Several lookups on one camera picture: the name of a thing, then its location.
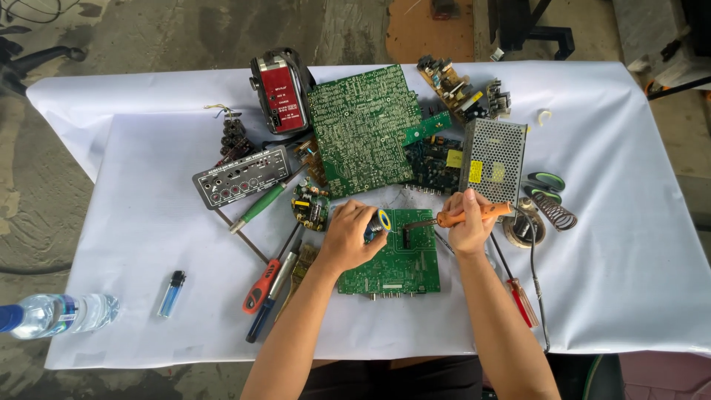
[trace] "black shorts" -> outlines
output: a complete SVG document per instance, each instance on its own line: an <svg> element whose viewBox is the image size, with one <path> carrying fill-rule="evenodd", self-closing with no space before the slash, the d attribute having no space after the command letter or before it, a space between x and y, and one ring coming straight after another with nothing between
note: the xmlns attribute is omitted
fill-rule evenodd
<svg viewBox="0 0 711 400"><path fill-rule="evenodd" d="M301 400L481 399L477 356L452 356L399 369L390 361L339 361L314 368Z"/></svg>

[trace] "lighter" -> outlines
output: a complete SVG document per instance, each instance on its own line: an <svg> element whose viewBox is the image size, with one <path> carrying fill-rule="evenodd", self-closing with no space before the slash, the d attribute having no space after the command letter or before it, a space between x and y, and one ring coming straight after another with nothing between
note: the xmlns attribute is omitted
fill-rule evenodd
<svg viewBox="0 0 711 400"><path fill-rule="evenodd" d="M158 316L166 318L171 316L173 306L178 299L180 290L183 288L183 283L185 283L185 271L175 271L171 277L171 282L168 284L168 290L166 290L166 296L163 298Z"/></svg>

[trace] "concrete floor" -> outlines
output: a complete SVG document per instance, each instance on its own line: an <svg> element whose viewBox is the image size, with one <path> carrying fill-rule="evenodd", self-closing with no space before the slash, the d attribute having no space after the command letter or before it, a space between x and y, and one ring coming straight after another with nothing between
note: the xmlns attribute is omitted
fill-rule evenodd
<svg viewBox="0 0 711 400"><path fill-rule="evenodd" d="M251 57L274 46L299 49L309 65L411 63L422 50L439 52L427 48L427 40L422 40L425 48L394 45L396 40L414 43L432 35L398 28L416 13L426 13L420 8L427 2L416 1L92 0L52 24L27 23L33 32L9 38L25 46L25 54L55 44L88 50L85 62L55 60L34 71L27 83L46 76L246 68ZM471 44L471 32L461 35L466 42L453 36L451 51L461 57L455 61L486 60L486 9L481 11L486 1L476 0L473 8L464 0L460 3L462 18L474 20L464 28L473 29L476 45ZM418 8L410 11L412 5ZM20 5L13 10L41 17ZM543 22L574 27L577 49L571 60L621 59L611 2L554 1ZM511 59L552 59L554 52L549 43L528 42ZM708 106L699 93L690 91L657 100L652 108L692 215L710 219ZM0 265L69 263L91 191L91 181L26 99L0 93ZM710 236L704 237L706 244ZM61 293L67 276L0 275L0 304L34 293ZM234 399L251 367L205 363L54 372L43 369L48 343L0 335L0 399Z"/></svg>

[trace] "bottle label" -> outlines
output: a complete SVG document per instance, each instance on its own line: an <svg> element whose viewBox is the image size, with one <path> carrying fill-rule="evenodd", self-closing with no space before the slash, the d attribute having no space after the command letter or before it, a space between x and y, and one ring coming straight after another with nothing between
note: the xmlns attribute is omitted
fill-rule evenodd
<svg viewBox="0 0 711 400"><path fill-rule="evenodd" d="M71 296L58 295L57 297L60 301L57 311L60 312L61 315L57 319L57 323L54 325L54 328L47 332L45 336L53 336L69 329L72 324L74 324L74 321L77 319L77 314L79 313L77 305L74 303L74 299Z"/></svg>

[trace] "yellow warning label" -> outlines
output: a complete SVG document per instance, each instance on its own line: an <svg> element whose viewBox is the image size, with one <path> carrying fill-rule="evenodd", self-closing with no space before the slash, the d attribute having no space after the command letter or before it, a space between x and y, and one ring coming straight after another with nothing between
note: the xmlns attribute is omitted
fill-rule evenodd
<svg viewBox="0 0 711 400"><path fill-rule="evenodd" d="M471 101L477 101L483 96L482 92L477 92L474 96L471 96Z"/></svg>
<svg viewBox="0 0 711 400"><path fill-rule="evenodd" d="M447 152L447 166L461 168L461 152L459 150L449 150Z"/></svg>
<svg viewBox="0 0 711 400"><path fill-rule="evenodd" d="M494 162L491 171L491 181L501 183L505 175L506 165L502 162Z"/></svg>
<svg viewBox="0 0 711 400"><path fill-rule="evenodd" d="M473 182L475 184L481 182L481 168L483 166L483 162L481 161L472 161L471 162L471 168L469 170L469 181Z"/></svg>

